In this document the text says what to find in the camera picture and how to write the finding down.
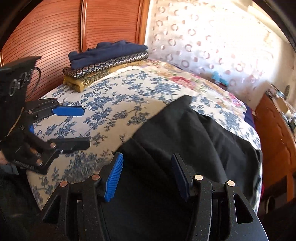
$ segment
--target curtain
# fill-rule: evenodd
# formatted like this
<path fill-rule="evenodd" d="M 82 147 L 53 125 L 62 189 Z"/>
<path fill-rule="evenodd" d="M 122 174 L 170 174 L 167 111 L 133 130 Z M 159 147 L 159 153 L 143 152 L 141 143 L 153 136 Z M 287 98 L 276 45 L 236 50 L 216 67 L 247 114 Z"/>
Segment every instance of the curtain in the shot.
<path fill-rule="evenodd" d="M 292 47 L 231 1 L 152 1 L 146 43 L 150 58 L 205 79 L 218 72 L 228 91 L 252 109 L 271 82 L 286 86 Z"/>

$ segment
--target wooden cabinet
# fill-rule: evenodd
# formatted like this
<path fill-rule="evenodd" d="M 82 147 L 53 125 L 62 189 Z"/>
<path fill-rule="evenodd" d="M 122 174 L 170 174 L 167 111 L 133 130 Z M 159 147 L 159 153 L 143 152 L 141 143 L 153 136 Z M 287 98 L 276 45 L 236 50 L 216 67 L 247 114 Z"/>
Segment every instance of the wooden cabinet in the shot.
<path fill-rule="evenodd" d="M 263 183 L 268 188 L 283 178 L 287 180 L 287 201 L 294 196 L 296 172 L 295 138 L 273 101 L 264 95 L 254 119 L 263 152 Z"/>

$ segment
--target folded clothes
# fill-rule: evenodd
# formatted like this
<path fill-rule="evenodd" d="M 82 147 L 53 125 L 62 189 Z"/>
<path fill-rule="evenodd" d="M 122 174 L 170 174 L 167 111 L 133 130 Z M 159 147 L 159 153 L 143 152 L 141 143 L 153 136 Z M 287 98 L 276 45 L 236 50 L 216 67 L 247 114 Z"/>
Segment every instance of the folded clothes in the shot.
<path fill-rule="evenodd" d="M 79 79 L 75 79 L 73 77 L 65 75 L 64 84 L 70 86 L 71 89 L 73 89 L 77 92 L 82 92 L 85 88 L 90 86 L 95 81 L 100 80 L 104 77 L 108 78 L 107 75 L 109 75 L 119 69 L 122 69 L 122 68 L 125 68 L 128 66 L 140 66 L 140 65 L 143 65 L 144 62 L 145 61 L 135 61 L 135 62 L 131 62 L 131 63 L 118 65 L 118 66 L 115 66 L 115 67 L 112 67 L 109 69 L 105 69 L 102 71 L 98 71 L 98 72 L 95 72 L 92 74 L 82 76 Z"/>
<path fill-rule="evenodd" d="M 95 73 L 99 72 L 102 70 L 106 70 L 118 65 L 126 64 L 126 63 L 131 63 L 139 60 L 144 60 L 147 59 L 149 56 L 147 51 L 141 51 L 138 53 L 126 55 L 126 56 L 121 56 L 117 58 L 113 58 L 110 60 L 106 60 L 100 63 L 96 63 L 93 65 L 89 65 L 86 67 L 83 67 L 81 69 L 71 69 L 70 67 L 66 67 L 63 69 L 63 73 L 67 76 L 73 77 L 75 79 L 79 79 L 82 76 L 88 75 L 90 73 Z"/>
<path fill-rule="evenodd" d="M 134 44 L 124 40 L 115 43 L 102 42 L 98 43 L 96 48 L 88 49 L 82 53 L 77 53 L 76 51 L 70 52 L 69 60 L 72 69 L 80 69 L 98 62 L 141 52 L 146 49 L 147 46 L 145 45 Z"/>

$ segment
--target gold fabric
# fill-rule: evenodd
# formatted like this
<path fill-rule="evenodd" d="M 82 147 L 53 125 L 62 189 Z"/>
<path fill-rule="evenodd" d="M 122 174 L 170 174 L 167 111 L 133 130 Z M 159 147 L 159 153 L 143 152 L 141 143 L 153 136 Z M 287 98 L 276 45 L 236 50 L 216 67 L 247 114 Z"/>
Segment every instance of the gold fabric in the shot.
<path fill-rule="evenodd" d="M 142 65 L 144 62 L 145 60 L 118 65 L 118 66 L 105 69 L 96 73 L 82 76 L 79 79 L 75 79 L 73 77 L 65 75 L 64 84 L 70 86 L 71 89 L 77 92 L 82 92 L 85 88 L 90 86 L 92 83 L 94 83 L 97 80 L 100 80 L 101 78 L 107 76 L 108 74 L 111 74 L 119 69 L 122 69 L 128 66 L 139 66 L 139 65 Z"/>

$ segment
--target bed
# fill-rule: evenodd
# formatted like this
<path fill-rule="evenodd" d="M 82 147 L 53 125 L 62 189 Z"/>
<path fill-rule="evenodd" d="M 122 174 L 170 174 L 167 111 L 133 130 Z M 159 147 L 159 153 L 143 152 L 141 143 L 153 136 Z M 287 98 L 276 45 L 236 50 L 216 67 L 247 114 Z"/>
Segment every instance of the bed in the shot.
<path fill-rule="evenodd" d="M 27 172 L 33 195 L 42 209 L 62 180 L 76 183 L 98 173 L 109 163 L 115 151 L 139 127 L 167 104 L 183 95 L 192 96 L 191 108 L 214 119 L 226 130 L 260 150 L 260 139 L 245 119 L 243 102 L 215 84 L 158 60 L 146 60 L 140 66 L 120 69 L 93 83 L 82 93 L 60 85 L 42 98 L 58 98 L 64 105 L 85 108 L 82 117 L 50 116 L 34 124 L 35 134 L 43 139 L 87 137 L 86 151 L 60 155 L 47 175 Z M 258 210 L 260 181 L 255 184 Z"/>

